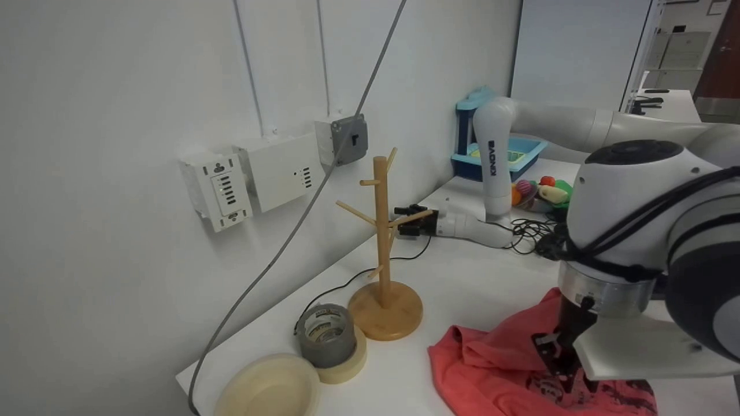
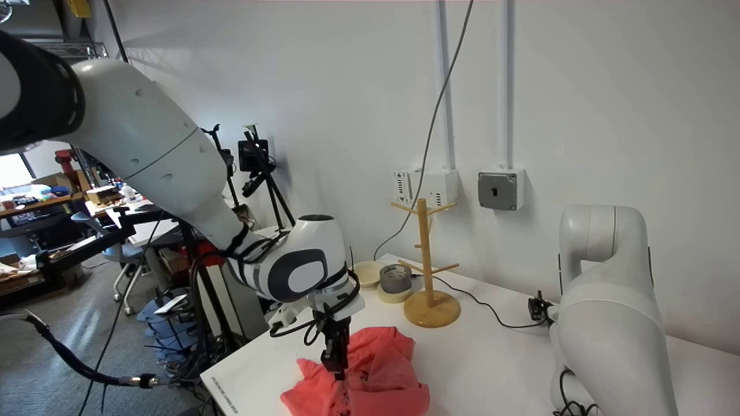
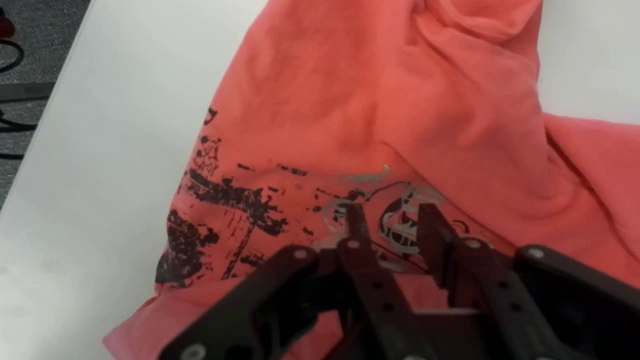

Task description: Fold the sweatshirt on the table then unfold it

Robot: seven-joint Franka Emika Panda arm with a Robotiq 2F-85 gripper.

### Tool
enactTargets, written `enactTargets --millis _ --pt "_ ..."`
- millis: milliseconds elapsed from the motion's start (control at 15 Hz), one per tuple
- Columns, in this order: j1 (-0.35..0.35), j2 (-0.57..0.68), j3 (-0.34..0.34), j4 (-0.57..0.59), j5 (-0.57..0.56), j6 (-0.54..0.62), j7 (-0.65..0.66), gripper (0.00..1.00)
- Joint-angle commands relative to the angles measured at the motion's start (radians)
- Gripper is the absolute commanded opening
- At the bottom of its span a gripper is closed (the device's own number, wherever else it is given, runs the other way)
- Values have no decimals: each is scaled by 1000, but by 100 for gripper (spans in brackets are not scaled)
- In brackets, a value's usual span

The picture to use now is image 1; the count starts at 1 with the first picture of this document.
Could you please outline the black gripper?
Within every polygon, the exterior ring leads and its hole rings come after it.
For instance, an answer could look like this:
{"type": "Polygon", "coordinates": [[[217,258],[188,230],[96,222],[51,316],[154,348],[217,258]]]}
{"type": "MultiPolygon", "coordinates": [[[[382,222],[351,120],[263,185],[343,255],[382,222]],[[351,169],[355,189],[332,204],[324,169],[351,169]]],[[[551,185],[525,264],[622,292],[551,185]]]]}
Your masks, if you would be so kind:
{"type": "Polygon", "coordinates": [[[533,345],[544,366],[558,378],[573,378],[579,372],[579,356],[566,342],[577,340],[589,327],[598,323],[594,301],[584,299],[581,303],[562,301],[561,323],[555,333],[535,333],[533,345]]]}

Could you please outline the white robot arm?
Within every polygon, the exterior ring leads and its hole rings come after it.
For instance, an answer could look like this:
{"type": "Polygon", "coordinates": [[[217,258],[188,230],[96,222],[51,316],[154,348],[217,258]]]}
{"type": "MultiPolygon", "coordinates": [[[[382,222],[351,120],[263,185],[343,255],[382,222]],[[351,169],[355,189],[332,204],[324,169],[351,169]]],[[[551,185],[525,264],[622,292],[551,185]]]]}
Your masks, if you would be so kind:
{"type": "Polygon", "coordinates": [[[496,98],[474,112],[484,212],[436,231],[517,240],[510,141],[581,151],[561,252],[564,305],[528,345],[593,382],[734,374],[740,366],[740,128],[496,98]]]}

